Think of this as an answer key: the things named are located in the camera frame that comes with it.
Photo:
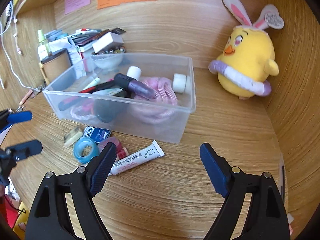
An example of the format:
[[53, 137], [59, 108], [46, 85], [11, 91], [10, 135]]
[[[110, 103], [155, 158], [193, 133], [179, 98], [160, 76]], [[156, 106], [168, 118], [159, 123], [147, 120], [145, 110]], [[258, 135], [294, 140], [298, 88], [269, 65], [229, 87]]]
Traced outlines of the pink scissors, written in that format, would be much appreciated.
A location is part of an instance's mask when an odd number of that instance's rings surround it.
[[[84, 89], [84, 90], [80, 91], [80, 93], [93, 94], [94, 92], [109, 89], [109, 88], [113, 87], [114, 85], [115, 85], [115, 82], [112, 79], [110, 81], [92, 86], [87, 89]], [[65, 110], [69, 109], [70, 107], [74, 106], [76, 103], [79, 103], [80, 101], [82, 101], [84, 99], [85, 99], [84, 96], [73, 96], [73, 97], [64, 99], [58, 104], [58, 108], [60, 111], [65, 111]]]

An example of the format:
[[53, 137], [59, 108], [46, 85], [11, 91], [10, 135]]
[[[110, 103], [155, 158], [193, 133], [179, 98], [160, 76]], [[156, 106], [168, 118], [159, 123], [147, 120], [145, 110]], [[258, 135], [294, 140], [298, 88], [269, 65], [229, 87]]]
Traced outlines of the purple black cylindrical device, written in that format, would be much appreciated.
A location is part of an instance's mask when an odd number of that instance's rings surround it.
[[131, 93], [134, 93], [138, 96], [144, 97], [146, 99], [153, 100], [156, 98], [155, 91], [145, 85], [144, 83], [129, 77], [127, 75], [118, 73], [114, 76], [114, 82], [119, 87], [128, 90]]

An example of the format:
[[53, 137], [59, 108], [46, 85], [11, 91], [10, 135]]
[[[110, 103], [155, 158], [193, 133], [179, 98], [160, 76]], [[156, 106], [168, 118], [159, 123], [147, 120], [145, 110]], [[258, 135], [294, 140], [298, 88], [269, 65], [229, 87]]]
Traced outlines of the clear plastic storage box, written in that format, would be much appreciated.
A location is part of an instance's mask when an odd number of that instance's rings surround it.
[[[172, 89], [148, 100], [120, 87], [105, 92], [84, 93], [97, 80], [105, 83], [116, 74], [138, 67], [137, 79], [157, 89]], [[196, 109], [193, 61], [189, 57], [166, 54], [109, 54], [83, 59], [57, 77], [44, 96], [60, 119], [86, 126], [110, 129], [170, 143], [180, 142], [189, 115]]]

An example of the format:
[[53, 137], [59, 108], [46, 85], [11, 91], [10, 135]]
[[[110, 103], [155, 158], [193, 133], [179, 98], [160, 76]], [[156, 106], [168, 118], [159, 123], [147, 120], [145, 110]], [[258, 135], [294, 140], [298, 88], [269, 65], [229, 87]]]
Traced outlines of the blue card box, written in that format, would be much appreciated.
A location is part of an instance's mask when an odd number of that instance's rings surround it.
[[96, 144], [102, 142], [103, 140], [109, 138], [111, 135], [111, 130], [104, 128], [96, 128], [87, 126], [84, 129], [83, 138], [90, 138]]

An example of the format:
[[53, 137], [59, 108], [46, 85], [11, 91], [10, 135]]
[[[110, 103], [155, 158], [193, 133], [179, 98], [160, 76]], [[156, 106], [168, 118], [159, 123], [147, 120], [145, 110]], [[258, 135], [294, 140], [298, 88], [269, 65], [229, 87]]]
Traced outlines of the small white cylinder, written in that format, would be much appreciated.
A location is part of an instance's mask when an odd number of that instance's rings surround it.
[[142, 70], [137, 66], [130, 66], [127, 70], [127, 76], [139, 81]]

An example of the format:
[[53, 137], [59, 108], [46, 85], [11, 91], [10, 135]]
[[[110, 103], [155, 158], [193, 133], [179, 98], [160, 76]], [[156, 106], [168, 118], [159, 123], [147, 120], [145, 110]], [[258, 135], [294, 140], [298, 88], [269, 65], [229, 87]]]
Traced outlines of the brown lidded canister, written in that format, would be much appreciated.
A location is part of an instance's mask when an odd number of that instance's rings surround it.
[[53, 52], [40, 62], [40, 71], [47, 85], [69, 67], [71, 67], [71, 61], [66, 48]]

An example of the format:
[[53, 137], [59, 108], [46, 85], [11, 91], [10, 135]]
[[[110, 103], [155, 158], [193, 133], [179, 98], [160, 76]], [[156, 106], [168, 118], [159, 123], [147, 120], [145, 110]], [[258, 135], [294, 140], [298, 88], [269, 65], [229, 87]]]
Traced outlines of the white rectangular box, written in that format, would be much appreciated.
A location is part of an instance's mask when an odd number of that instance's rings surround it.
[[108, 32], [104, 36], [99, 38], [96, 42], [94, 42], [92, 47], [94, 52], [98, 53], [101, 50], [109, 50], [110, 48], [122, 46], [123, 44], [124, 41], [121, 35]]

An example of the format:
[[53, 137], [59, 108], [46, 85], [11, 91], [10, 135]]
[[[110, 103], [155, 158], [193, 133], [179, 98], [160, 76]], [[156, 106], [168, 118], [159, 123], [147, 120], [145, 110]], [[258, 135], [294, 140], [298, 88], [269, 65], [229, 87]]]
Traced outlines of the light green cream tube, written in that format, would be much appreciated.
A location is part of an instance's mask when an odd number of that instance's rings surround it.
[[101, 79], [100, 79], [99, 77], [96, 77], [93, 81], [91, 81], [91, 82], [84, 88], [84, 90], [89, 89], [89, 88], [91, 88], [91, 87], [94, 87], [94, 86], [98, 85], [100, 82], [101, 82]]

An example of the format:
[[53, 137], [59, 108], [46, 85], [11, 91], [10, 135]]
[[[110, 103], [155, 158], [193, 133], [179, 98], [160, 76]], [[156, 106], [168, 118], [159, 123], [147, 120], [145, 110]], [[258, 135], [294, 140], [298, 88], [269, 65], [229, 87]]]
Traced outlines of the white bowl of marbles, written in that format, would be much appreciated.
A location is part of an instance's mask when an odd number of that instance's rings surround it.
[[102, 70], [116, 69], [124, 58], [126, 49], [124, 46], [113, 47], [109, 50], [101, 50], [98, 53], [92, 53], [91, 59], [96, 67]]

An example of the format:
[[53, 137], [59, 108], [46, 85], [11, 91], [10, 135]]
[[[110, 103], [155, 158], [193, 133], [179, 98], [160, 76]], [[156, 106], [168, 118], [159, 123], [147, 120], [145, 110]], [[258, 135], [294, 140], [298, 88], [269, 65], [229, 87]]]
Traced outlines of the stack of books and papers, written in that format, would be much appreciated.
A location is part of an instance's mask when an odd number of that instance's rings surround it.
[[105, 29], [101, 30], [101, 32], [99, 33], [73, 33], [71, 35], [67, 35], [61, 38], [56, 37], [55, 39], [49, 39], [49, 46], [52, 53], [60, 49], [66, 48], [68, 50], [71, 64], [74, 65], [78, 63], [81, 59], [91, 57], [92, 53], [94, 53], [92, 47], [93, 43], [108, 32], [119, 34], [121, 36], [126, 33], [126, 31], [121, 28], [114, 28], [111, 30]]

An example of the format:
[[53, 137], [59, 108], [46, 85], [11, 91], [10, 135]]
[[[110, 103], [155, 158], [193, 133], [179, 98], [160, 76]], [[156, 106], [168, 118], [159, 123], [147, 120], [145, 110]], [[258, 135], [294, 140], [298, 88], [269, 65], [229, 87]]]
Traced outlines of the red white marker pen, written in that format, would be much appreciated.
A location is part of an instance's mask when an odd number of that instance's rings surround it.
[[99, 33], [101, 32], [101, 29], [83, 28], [83, 29], [77, 29], [75, 32], [77, 34]]

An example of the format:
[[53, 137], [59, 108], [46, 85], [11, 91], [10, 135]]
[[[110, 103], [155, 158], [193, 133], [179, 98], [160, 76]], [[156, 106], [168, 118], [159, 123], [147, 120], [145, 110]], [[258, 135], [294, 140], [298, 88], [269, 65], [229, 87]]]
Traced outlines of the light blue tape roll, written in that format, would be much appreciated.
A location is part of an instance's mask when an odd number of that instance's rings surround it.
[[73, 147], [75, 159], [81, 163], [89, 163], [94, 157], [100, 154], [97, 144], [91, 138], [80, 138]]

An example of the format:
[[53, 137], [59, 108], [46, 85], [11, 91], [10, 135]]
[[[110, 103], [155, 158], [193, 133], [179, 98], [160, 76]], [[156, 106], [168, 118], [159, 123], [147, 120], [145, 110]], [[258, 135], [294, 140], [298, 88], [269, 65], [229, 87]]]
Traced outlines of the yellow green spray bottle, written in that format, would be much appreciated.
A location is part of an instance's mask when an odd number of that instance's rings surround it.
[[42, 61], [44, 58], [48, 57], [52, 54], [48, 40], [43, 34], [43, 31], [39, 29], [37, 31], [38, 34], [38, 41], [39, 41], [39, 47], [37, 49], [40, 61]]

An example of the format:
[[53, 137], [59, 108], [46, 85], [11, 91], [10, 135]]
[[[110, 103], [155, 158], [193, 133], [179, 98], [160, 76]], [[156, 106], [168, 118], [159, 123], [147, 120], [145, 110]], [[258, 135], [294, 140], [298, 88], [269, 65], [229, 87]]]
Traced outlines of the white ointment tube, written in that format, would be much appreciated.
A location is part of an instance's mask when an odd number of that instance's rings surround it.
[[163, 156], [165, 156], [164, 151], [161, 149], [157, 141], [154, 140], [148, 147], [116, 161], [109, 172], [109, 176], [118, 175]]

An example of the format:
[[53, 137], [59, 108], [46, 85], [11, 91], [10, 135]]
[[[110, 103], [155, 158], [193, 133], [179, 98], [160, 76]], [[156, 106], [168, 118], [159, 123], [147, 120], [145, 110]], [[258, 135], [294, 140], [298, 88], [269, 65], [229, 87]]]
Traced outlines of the yellow chick plush toy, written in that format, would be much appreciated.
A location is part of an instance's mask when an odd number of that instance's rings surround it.
[[269, 76], [279, 74], [274, 46], [267, 28], [283, 29], [284, 20], [276, 6], [266, 5], [252, 23], [240, 0], [222, 0], [239, 21], [220, 54], [208, 66], [220, 85], [229, 93], [243, 99], [265, 97], [271, 93]]

